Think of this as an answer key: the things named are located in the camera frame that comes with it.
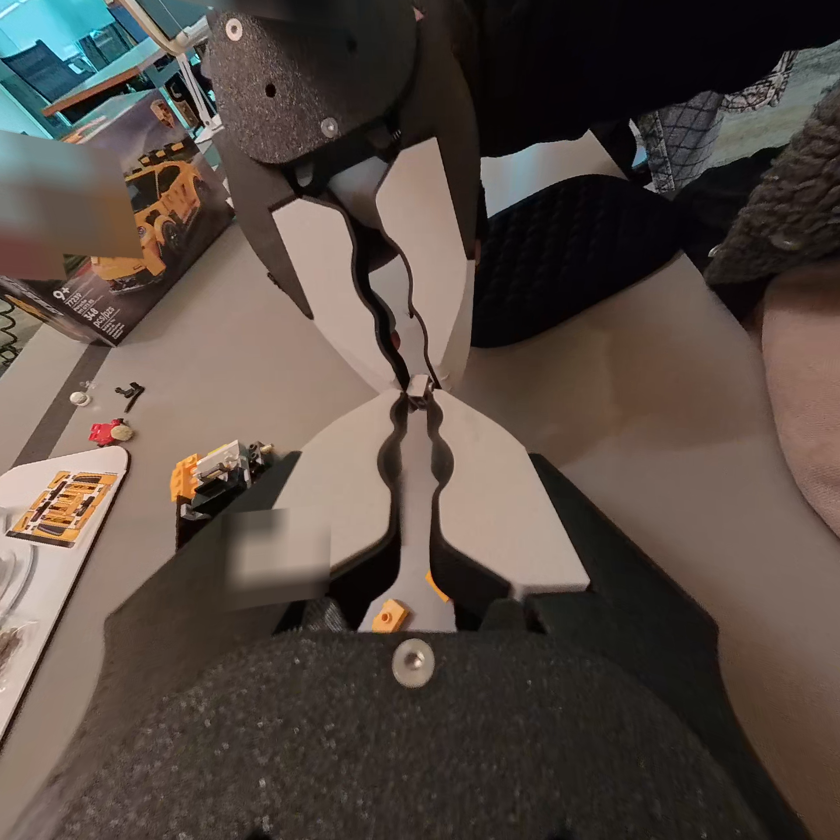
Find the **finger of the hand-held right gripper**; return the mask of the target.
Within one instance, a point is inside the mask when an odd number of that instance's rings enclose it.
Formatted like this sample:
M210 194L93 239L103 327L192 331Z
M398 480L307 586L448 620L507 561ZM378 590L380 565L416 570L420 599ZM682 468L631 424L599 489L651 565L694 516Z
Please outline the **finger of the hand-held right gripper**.
M346 214L320 201L293 200L272 218L322 336L372 388L401 387L404 363L392 342L392 314L371 288Z
M452 392L469 357L476 264L466 255L436 139L398 153L376 187L374 206L406 266L427 367L437 386Z

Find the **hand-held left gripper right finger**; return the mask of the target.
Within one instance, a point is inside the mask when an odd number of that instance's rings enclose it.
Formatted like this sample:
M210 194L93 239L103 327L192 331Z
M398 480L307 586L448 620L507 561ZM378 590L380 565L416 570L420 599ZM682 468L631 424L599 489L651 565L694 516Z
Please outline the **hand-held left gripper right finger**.
M497 601L586 592L591 577L528 450L446 391L427 406L432 472L429 570L451 599L457 631L480 627Z

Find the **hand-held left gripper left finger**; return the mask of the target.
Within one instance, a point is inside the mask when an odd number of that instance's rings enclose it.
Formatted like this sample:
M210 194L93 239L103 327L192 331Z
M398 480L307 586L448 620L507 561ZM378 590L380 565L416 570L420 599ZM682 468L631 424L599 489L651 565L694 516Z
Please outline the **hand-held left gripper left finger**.
M396 582L402 553L403 392L383 392L301 450L289 508L316 508L329 526L326 595L352 629Z

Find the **toy brick car model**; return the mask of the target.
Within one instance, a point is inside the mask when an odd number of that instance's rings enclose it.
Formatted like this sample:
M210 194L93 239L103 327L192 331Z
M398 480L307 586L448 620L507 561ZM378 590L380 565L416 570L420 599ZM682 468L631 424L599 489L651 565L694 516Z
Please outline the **toy brick car model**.
M171 473L175 549L183 548L277 460L273 444L235 440L206 455L179 461Z

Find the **grey desk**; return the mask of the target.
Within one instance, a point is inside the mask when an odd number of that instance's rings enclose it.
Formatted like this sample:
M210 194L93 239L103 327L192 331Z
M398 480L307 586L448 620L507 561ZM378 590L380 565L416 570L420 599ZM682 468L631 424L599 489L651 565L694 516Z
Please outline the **grey desk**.
M37 423L86 347L42 327L2 377L2 471L88 448L136 381L129 476L2 747L2 838L97 684L106 617L174 552L174 463L298 449L374 394L231 227L94 377L49 453ZM687 257L530 342L473 350L457 397L545 456L720 628L731 704L814 838L838 838L838 540L778 446L760 350Z

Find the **black toy box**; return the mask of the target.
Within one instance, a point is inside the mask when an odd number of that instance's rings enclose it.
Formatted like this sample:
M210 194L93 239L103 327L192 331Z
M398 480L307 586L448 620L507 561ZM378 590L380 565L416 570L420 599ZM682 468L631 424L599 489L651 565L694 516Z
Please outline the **black toy box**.
M141 257L65 256L65 278L2 278L2 302L83 342L117 347L234 218L228 191L157 90L122 94L62 139L118 161Z

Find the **wooden side table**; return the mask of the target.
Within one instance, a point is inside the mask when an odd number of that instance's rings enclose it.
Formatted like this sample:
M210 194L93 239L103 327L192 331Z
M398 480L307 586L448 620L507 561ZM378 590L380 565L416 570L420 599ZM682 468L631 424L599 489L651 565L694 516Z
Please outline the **wooden side table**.
M43 107L40 113L46 118L52 117L81 102L94 98L100 93L125 85L139 77L147 77L153 83L154 87L159 88L179 73L180 66L176 60L171 60L160 67L153 61L150 64L125 67L111 73L102 70L90 79L75 86L57 100Z

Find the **person's checked trousers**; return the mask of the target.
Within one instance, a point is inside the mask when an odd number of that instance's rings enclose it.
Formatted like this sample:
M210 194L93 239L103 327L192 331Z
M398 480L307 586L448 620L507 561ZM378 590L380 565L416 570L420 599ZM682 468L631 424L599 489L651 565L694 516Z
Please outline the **person's checked trousers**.
M666 196L708 168L723 120L776 107L789 84L798 51L786 51L769 74L729 94L704 91L692 99L631 121L637 148L645 154L649 189Z

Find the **person's dark fleece jacket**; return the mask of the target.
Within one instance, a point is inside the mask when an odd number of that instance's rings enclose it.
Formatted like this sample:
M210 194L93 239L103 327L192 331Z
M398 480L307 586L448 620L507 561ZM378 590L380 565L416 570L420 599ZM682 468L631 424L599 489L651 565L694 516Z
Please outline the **person's dark fleece jacket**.
M787 270L838 256L839 85L814 107L774 159L703 276L736 312Z

